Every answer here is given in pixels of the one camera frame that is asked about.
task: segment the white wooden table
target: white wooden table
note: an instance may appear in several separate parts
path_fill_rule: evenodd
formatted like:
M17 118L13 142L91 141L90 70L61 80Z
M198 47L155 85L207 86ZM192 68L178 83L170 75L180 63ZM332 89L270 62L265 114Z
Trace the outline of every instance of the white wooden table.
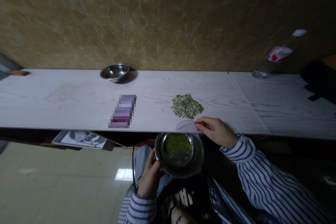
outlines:
M313 93L299 75L229 74L273 135L336 140L336 105L324 98L308 100Z
M174 132L184 119L173 113L172 99L190 93L204 107L196 118L219 117L244 134L336 139L335 106L308 101L295 75L257 80L251 73L137 71L133 81L115 84L99 70L27 71L0 81L0 127ZM128 94L137 96L131 126L108 128L119 96Z

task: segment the wall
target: wall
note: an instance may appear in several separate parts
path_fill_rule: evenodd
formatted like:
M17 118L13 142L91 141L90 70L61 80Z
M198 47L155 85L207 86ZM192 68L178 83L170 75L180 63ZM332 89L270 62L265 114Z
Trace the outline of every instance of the wall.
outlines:
M280 72L336 51L335 0L0 1L0 52L27 68L251 71L301 27Z

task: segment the tile floor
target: tile floor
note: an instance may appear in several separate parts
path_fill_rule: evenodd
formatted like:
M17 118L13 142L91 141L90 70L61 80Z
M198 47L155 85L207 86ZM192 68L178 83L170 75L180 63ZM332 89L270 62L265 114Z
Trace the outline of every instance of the tile floor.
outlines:
M0 223L117 223L132 183L127 169L132 148L75 151L10 142L0 155Z

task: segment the striped shirt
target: striped shirt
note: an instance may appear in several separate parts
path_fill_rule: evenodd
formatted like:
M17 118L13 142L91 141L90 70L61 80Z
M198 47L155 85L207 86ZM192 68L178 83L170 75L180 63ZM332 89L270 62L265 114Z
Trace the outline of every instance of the striped shirt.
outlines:
M236 134L236 145L220 151L237 165L250 203L263 210L257 223L334 223L333 217L292 175L271 164L251 139ZM208 185L212 208L222 223L255 223L216 180L209 179ZM151 223L156 211L155 198L133 193L124 198L118 223Z

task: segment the plastic bottle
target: plastic bottle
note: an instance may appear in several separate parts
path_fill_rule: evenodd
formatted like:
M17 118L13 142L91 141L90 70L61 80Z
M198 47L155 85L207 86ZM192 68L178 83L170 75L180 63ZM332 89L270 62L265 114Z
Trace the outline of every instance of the plastic bottle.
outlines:
M279 63L291 55L297 48L298 40L307 30L298 29L288 39L283 41L280 46L275 46L266 56L266 61L259 68L253 71L252 76L258 79L265 78L272 72Z

